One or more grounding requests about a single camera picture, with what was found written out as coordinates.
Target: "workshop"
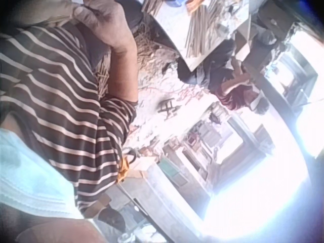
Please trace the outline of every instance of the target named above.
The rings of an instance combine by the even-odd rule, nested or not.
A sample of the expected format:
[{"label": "workshop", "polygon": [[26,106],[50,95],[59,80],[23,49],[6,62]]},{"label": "workshop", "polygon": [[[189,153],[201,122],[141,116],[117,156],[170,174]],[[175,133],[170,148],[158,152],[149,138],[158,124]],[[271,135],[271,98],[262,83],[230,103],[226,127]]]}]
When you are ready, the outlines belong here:
[{"label": "workshop", "polygon": [[4,242],[324,240],[324,27],[314,6],[9,2]]}]

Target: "surgical mask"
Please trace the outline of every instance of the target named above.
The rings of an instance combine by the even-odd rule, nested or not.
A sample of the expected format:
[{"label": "surgical mask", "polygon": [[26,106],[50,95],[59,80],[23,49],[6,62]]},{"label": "surgical mask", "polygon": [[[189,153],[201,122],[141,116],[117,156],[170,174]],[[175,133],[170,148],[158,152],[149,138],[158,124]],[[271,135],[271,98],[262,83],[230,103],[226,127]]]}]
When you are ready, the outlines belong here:
[{"label": "surgical mask", "polygon": [[15,133],[1,128],[0,202],[40,217],[83,218],[72,184]]}]

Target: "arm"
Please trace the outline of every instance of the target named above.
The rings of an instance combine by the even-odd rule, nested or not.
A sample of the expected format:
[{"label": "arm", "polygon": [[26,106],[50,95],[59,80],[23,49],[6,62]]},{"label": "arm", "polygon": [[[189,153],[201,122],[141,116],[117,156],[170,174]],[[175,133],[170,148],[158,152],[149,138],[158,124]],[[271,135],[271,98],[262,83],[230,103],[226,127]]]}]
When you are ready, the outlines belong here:
[{"label": "arm", "polygon": [[125,50],[111,51],[109,94],[131,102],[138,101],[137,47],[133,39]]},{"label": "arm", "polygon": [[91,10],[78,7],[74,10],[75,18],[111,46],[109,94],[137,102],[137,47],[122,6],[112,0],[85,1],[85,5]]},{"label": "arm", "polygon": [[231,59],[231,65],[233,66],[235,77],[243,74],[241,66],[240,66],[238,60],[234,56]]},{"label": "arm", "polygon": [[248,73],[237,76],[234,79],[230,79],[221,85],[221,89],[224,95],[228,95],[237,86],[245,85],[249,82],[251,76]]}]

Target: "yellow object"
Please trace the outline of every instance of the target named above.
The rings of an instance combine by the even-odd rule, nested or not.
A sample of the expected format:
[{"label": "yellow object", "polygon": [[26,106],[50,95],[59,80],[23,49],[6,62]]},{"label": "yellow object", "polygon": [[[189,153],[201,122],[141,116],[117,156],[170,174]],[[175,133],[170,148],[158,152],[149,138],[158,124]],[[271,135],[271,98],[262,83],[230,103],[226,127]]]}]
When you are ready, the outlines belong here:
[{"label": "yellow object", "polygon": [[120,169],[117,175],[117,183],[119,183],[120,181],[126,178],[129,169],[130,169],[130,163],[126,158],[123,158],[121,160]]}]

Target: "striped shirt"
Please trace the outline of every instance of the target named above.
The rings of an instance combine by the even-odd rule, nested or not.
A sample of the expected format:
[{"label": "striped shirt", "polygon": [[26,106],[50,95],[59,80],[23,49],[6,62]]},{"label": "striped shirt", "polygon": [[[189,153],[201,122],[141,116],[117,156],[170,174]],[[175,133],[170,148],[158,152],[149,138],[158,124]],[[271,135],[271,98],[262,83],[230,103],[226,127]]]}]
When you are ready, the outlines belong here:
[{"label": "striped shirt", "polygon": [[35,150],[36,143],[36,152],[74,185],[84,212],[116,182],[136,111],[116,97],[99,100],[84,40],[75,31],[72,25],[34,26],[0,34],[0,116],[19,115],[30,133],[27,145]]}]

